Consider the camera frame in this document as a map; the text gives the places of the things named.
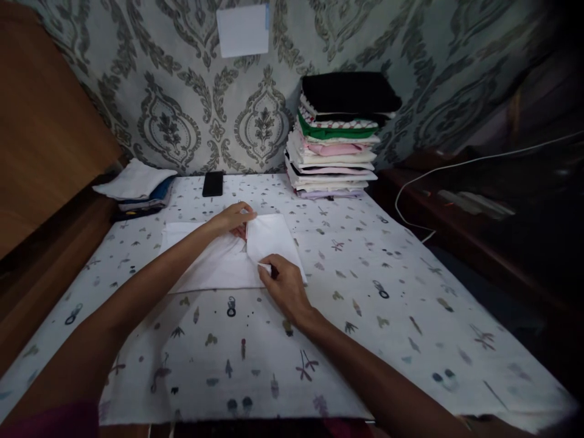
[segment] patterned bedsheet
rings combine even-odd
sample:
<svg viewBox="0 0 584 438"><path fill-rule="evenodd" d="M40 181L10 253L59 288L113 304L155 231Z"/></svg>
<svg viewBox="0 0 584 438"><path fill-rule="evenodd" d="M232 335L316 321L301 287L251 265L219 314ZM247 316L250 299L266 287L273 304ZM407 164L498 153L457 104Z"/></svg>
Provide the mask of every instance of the patterned bedsheet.
<svg viewBox="0 0 584 438"><path fill-rule="evenodd" d="M311 303L450 412L498 413L535 430L575 410L561 384L368 196L302 200L285 175L224 180L223 196L203 198L202 177L178 178L166 210L111 228L0 381L0 420L73 329L156 257L165 222L204 221L240 200L284 214ZM167 296L122 347L100 402L104 425L278 415L370 417L264 289Z"/></svg>

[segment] wallpaper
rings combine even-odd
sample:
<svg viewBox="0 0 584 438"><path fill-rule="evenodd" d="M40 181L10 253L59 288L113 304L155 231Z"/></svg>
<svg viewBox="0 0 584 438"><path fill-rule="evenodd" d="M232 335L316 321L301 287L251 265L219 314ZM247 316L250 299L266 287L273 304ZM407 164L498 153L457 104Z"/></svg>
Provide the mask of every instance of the wallpaper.
<svg viewBox="0 0 584 438"><path fill-rule="evenodd" d="M381 71L404 102L378 168L453 145L554 31L537 0L270 0L269 52L223 59L215 11L260 0L20 2L122 148L183 175L282 172L299 80L332 71Z"/></svg>

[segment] wooden cabinet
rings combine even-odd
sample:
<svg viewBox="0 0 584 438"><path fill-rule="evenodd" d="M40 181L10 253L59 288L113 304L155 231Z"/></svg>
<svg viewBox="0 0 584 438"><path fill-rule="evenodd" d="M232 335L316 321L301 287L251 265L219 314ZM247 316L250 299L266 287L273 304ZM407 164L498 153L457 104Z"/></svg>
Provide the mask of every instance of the wooden cabinet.
<svg viewBox="0 0 584 438"><path fill-rule="evenodd" d="M0 2L0 259L122 154L36 13Z"/></svg>

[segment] wire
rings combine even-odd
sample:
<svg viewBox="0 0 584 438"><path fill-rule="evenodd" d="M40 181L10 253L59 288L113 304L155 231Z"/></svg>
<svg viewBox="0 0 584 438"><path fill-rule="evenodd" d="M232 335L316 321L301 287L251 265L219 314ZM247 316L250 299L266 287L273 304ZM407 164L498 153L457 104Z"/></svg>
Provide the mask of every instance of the wire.
<svg viewBox="0 0 584 438"><path fill-rule="evenodd" d="M424 230L431 231L431 233L424 240L422 240L422 243L425 243L430 237L432 237L436 233L436 230L433 230L433 229L428 228L428 227L424 227L422 225L412 224L411 222L406 221L406 219L402 215L402 212L400 212L400 209L397 207L397 201L400 199L400 195L402 194L403 189L405 189L408 184L414 183L414 182L418 181L419 179L422 179L424 176L427 176L430 173L434 173L434 172L436 172L438 170L451 169L452 167L458 167L458 166L462 166L464 164L469 164L469 163L472 163L472 162L475 162L475 161L481 161L481 160L488 159L488 158L497 158L497 157L501 157L501 156L506 156L506 155L512 155L512 154L516 154L516 153L526 152L526 151L529 151L531 149L536 149L538 147L542 147L542 146L545 146L545 145L549 145L551 143L556 143L558 141L562 141L562 140L565 140L565 139L574 137L574 136L579 135L579 134L582 134L582 133L584 133L584 130L578 131L578 132L576 132L574 134L569 134L567 136L560 137L558 139L550 140L550 141L547 141L545 143L540 143L540 144L535 145L535 146L530 146L530 147L525 148L525 149L519 149L519 150L515 150L515 151L511 151L511 152L505 152L505 153L500 153L500 154L495 154L495 155L488 155L488 156L484 156L484 157L480 157L480 158L474 158L472 160L465 161L465 162L461 162L461 163L458 163L458 164L451 164L451 165L448 165L448 166L437 167L436 169L432 169L429 172L426 172L423 175L420 175L417 178L414 178L411 181L406 182L401 187L400 191L397 192L397 196L395 197L395 204L394 204L395 210L399 214L401 220L403 220L406 224L411 225L411 226L415 226L416 228L422 228Z"/></svg>

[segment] hand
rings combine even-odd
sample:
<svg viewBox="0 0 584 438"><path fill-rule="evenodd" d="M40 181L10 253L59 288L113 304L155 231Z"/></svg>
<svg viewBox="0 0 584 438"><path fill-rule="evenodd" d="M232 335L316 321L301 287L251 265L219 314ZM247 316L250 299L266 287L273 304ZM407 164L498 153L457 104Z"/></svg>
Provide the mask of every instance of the hand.
<svg viewBox="0 0 584 438"><path fill-rule="evenodd" d="M257 267L260 279L268 288L270 296L286 318L300 328L316 313L316 309L310 305L306 296L300 269L278 254L271 254L260 263L272 265L272 269L277 270L277 277L274 280L264 267Z"/></svg>
<svg viewBox="0 0 584 438"><path fill-rule="evenodd" d="M221 213L213 216L209 220L209 226L212 226L220 235L230 231L234 236L241 237L245 240L245 224L255 219L257 213L245 202L230 205Z"/></svg>

